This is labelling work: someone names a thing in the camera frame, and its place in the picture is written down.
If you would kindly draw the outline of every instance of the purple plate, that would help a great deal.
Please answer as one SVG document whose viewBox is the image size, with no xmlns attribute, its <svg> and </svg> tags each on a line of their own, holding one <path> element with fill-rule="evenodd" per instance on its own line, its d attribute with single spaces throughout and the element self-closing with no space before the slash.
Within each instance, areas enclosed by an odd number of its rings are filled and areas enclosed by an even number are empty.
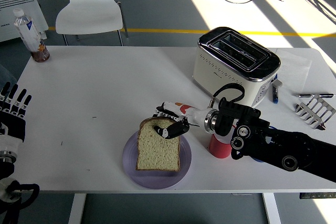
<svg viewBox="0 0 336 224">
<path fill-rule="evenodd" d="M 180 171 L 136 170 L 138 159 L 138 132 L 127 141 L 122 162 L 126 174 L 138 185 L 149 189 L 164 189 L 176 185 L 188 172 L 191 164 L 191 149 L 184 136 L 180 136 Z"/>
</svg>

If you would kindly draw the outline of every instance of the white toaster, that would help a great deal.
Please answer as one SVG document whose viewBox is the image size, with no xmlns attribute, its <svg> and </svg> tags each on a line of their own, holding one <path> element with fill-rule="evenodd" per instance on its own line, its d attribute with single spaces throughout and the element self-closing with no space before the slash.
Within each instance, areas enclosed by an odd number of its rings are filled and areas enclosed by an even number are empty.
<svg viewBox="0 0 336 224">
<path fill-rule="evenodd" d="M 280 59 L 270 50 L 239 32 L 218 27 L 198 40 L 193 78 L 211 95 L 228 83 L 245 89 L 239 104 L 255 107 L 265 96 L 280 67 Z M 217 98 L 230 101 L 241 94 L 227 89 Z"/>
</svg>

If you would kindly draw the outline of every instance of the toast rack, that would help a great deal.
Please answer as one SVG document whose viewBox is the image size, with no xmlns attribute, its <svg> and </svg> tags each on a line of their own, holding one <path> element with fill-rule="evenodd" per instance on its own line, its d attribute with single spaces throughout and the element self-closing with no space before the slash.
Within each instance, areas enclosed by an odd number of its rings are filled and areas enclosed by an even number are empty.
<svg viewBox="0 0 336 224">
<path fill-rule="evenodd" d="M 295 113 L 301 119 L 313 129 L 322 131 L 326 129 L 324 124 L 335 112 L 336 110 L 318 95 L 314 95 L 307 104 L 301 102 L 295 107 Z"/>
</svg>

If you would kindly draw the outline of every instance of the label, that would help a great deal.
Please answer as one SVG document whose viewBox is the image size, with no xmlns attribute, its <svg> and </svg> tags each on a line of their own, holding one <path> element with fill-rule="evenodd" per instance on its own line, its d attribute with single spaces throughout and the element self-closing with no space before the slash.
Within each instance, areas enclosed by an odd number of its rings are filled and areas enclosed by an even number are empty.
<svg viewBox="0 0 336 224">
<path fill-rule="evenodd" d="M 38 52 L 41 48 L 41 34 L 31 20 L 26 25 L 16 27 L 25 46 L 31 52 Z"/>
</svg>

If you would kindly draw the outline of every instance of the bread slice held by robot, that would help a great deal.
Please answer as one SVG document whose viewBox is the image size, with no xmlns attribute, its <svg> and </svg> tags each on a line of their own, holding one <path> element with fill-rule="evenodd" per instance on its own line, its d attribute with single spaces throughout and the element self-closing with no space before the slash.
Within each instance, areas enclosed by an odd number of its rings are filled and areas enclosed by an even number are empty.
<svg viewBox="0 0 336 224">
<path fill-rule="evenodd" d="M 180 171 L 180 137 L 165 139 L 154 126 L 167 128 L 175 121 L 169 118 L 149 118 L 141 122 L 138 132 L 136 170 Z"/>
</svg>

